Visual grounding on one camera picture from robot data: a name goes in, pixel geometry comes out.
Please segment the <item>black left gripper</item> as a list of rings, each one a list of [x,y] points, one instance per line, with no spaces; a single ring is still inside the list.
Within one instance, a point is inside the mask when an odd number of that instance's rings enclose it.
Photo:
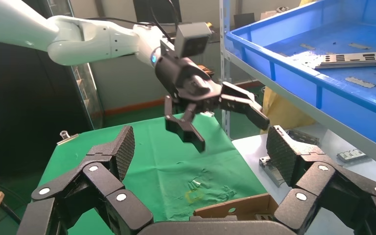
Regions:
[[[182,142],[192,143],[198,152],[204,152],[206,142],[192,122],[196,113],[213,111],[218,107],[245,115],[261,130],[270,126],[263,108],[253,93],[229,82],[222,86],[189,58],[178,58],[167,53],[155,64],[155,75],[170,96],[164,99],[164,118],[167,131],[177,134]],[[174,112],[184,111],[182,118]]]

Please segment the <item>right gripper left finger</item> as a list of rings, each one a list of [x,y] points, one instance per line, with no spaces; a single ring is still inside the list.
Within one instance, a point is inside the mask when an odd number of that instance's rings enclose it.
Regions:
[[[123,183],[134,151],[128,125],[113,141],[93,146],[77,167],[33,191],[17,233],[66,235],[82,214],[96,210],[114,234],[138,234],[153,214]]]

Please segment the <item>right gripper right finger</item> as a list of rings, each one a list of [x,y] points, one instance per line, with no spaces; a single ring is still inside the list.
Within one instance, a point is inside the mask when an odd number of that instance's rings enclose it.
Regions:
[[[318,146],[293,140],[280,126],[268,130],[266,149],[290,191],[274,213],[304,234],[321,208],[356,235],[376,235],[376,181],[338,165]]]

